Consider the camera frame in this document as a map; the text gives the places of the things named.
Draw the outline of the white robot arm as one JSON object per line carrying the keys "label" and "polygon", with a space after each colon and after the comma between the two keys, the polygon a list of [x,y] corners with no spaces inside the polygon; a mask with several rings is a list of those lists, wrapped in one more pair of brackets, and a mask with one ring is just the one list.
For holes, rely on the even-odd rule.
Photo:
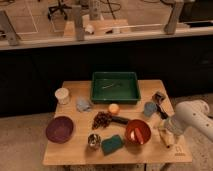
{"label": "white robot arm", "polygon": [[213,120],[208,117],[209,105],[203,100],[183,101],[175,106],[174,114],[158,126],[166,147],[173,146],[188,127],[194,127],[213,142]]}

